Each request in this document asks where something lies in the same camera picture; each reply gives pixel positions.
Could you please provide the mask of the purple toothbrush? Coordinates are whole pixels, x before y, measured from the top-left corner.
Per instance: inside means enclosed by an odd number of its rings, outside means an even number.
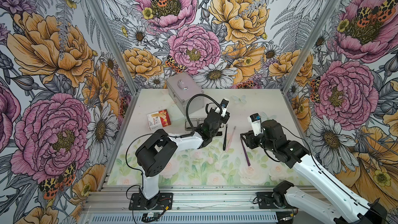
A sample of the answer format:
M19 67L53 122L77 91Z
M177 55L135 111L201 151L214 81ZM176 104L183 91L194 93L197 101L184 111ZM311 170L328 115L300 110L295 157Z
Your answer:
M242 137L240 138L240 142L241 142L241 146L242 146L242 149L243 149L243 152L244 152L244 156L245 156L247 165L248 165L248 167L250 167L251 163L250 163L249 156L248 156L248 153L247 153L247 150L246 150L245 142L244 142Z

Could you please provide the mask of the pink toothbrush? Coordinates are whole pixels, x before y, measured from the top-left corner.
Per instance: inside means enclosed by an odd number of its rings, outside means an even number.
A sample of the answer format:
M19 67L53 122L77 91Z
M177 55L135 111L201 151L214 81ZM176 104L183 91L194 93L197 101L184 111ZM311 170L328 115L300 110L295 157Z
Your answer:
M231 135L230 135L230 137L229 137L229 139L228 139L227 146L226 146L226 152L228 152L229 149L230 149L230 146L231 146L231 143L232 143L232 140L233 140L233 136L234 136L235 130L236 130L236 126L233 128L232 133L231 133Z

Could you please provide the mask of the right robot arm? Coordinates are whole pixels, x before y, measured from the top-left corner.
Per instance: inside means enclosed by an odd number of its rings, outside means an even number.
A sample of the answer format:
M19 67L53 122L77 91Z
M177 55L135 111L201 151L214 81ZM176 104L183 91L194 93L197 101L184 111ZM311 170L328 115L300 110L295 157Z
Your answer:
M327 199L321 201L284 180L274 187L271 195L257 194L255 202L260 207L296 207L325 224L387 223L387 211L377 200L370 203L349 190L316 161L310 150L297 141L288 140L276 120L262 121L258 114L253 114L248 121L252 130L240 134L248 148L260 147L265 153L272 152L275 161L306 178Z

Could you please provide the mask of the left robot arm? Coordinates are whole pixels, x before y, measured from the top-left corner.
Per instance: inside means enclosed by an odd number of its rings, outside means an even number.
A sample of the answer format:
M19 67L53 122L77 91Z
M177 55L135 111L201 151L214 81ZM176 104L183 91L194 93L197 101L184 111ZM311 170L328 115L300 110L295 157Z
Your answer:
M159 174L166 168L174 153L206 147L229 118L227 103L223 102L221 107L210 109L204 122L193 129L193 134L176 138L163 129L155 131L135 153L137 163L143 170L141 196L145 200L157 199L160 193Z

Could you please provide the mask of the cream toothbrush holder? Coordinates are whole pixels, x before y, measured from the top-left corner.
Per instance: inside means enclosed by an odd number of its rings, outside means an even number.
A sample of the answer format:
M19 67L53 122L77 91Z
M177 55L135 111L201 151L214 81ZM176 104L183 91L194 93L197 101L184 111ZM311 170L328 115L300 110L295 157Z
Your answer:
M205 120L205 117L203 117L203 118L191 118L192 126L193 126L194 128L197 128L197 127L199 127L201 124L204 123L204 120ZM192 130L192 127L191 127L191 125L190 125L190 123L188 122L187 119L184 121L184 129L185 129L186 131L191 131L191 130Z

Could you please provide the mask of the black toothbrush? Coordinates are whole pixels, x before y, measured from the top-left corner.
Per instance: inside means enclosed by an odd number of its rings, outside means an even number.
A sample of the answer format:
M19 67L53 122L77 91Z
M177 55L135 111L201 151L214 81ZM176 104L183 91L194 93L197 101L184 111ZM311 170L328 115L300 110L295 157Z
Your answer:
M226 124L224 128L224 137L223 137L223 151L226 151L227 148L227 134L228 134L228 124Z

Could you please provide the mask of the silver aluminium case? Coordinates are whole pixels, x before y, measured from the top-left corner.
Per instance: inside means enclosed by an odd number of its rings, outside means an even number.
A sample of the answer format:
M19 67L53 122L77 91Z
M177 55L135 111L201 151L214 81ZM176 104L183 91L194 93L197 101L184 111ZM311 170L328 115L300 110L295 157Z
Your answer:
M186 72L169 77L166 80L166 84L169 95L184 116L186 116L189 100L197 94L204 93L203 89Z

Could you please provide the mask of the red white small box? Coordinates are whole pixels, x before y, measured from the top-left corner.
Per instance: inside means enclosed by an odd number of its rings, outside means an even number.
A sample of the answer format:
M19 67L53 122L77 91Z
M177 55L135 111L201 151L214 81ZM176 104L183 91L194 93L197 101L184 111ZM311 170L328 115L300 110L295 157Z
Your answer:
M171 119L167 110L160 110L147 115L148 125L151 131L171 125Z

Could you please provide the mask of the green circuit board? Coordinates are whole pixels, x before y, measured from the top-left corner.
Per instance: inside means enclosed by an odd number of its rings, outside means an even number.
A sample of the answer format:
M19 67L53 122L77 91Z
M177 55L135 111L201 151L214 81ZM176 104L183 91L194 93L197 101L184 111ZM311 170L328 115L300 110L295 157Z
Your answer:
M142 223L156 222L158 219L158 213L143 213L141 218Z

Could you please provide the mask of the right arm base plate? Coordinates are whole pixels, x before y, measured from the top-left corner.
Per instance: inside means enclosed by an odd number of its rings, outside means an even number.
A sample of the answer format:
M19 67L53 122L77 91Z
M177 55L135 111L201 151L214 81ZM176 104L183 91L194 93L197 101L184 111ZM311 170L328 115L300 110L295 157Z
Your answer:
M289 205L285 196L277 192L257 192L256 197L252 201L257 204L259 209L289 209L293 206Z

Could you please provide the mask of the aluminium front rail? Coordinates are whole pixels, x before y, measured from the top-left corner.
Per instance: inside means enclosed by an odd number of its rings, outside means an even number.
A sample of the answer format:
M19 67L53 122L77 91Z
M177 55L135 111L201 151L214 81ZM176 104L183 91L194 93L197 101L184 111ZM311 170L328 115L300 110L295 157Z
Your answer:
M260 224L292 223L295 207L260 208L262 186L167 186L161 192L173 194L171 209L164 211L157 224ZM92 193L81 214L80 224L140 224L154 210L130 210L131 196L138 187L105 186Z

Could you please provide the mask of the aluminium corner post left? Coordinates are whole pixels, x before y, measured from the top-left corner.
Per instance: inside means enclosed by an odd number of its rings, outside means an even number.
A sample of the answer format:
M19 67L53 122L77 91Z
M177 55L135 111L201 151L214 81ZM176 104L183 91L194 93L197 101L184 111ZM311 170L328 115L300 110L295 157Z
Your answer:
M105 16L104 12L102 11L102 7L100 5L99 0L86 0L86 1L90 6L91 14L96 19L105 39L110 47L111 52L113 53L116 61L118 62L119 66L120 66L121 72L126 80L126 83L129 87L130 91L132 92L132 94L134 96L136 96L137 93L139 92L139 88L135 84L135 82L131 76L131 73L127 68L126 62L122 56L122 52L119 49L119 46L116 42L116 39L112 33L110 26L108 24L106 16Z

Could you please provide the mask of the aluminium corner post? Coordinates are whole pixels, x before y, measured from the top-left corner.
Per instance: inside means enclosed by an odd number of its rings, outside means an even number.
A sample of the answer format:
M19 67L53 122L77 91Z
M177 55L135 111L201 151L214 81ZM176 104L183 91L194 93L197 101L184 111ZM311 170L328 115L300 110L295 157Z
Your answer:
M108 24L106 16L105 16L104 12L102 11L102 7L100 5L99 0L86 0L86 1L90 6L91 14L96 19L105 39L110 47L111 52L113 53L116 61L118 62L119 66L120 66L121 72L126 80L126 83L129 87L130 91L132 92L132 94L134 96L136 96L137 93L139 92L139 88L135 84L135 82L131 76L131 73L127 68L126 62L122 56L122 52L119 49L119 46L116 42L116 39L112 33L110 26Z
M304 65L304 62L307 60L308 55L311 52L312 46L315 44L317 37L322 32L321 28L324 27L328 21L328 17L333 13L334 9L337 5L340 4L340 0L328 0L323 11L320 12L320 15L312 28L308 39L301 49L300 55L298 56L297 61L292 67L291 72L289 73L287 79L284 82L282 93L287 94L288 89L291 84L295 81L301 67Z

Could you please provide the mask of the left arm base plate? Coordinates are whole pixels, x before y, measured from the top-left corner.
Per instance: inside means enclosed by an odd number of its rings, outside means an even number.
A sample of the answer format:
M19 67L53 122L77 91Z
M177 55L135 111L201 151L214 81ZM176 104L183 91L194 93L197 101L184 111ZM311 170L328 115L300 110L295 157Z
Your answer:
M163 211L167 207L172 208L173 193L160 192L151 199L146 199L143 193L134 193L131 196L129 210L130 211L146 211L160 210Z

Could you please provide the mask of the aluminium corner post right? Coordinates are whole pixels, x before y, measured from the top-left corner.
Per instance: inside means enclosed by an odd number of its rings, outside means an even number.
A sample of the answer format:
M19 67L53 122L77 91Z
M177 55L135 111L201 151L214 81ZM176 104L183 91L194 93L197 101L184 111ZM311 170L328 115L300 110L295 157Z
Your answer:
M328 21L328 17L333 13L334 9L337 5L340 4L340 0L328 0L323 11L320 12L320 15L312 28L308 39L301 49L300 55L298 56L297 61L292 67L291 72L289 73L287 79L284 82L282 93L287 94L288 89L291 84L295 81L301 67L304 65L304 62L307 60L308 55L311 52L312 46L315 44L317 37L322 32L321 28L324 27Z

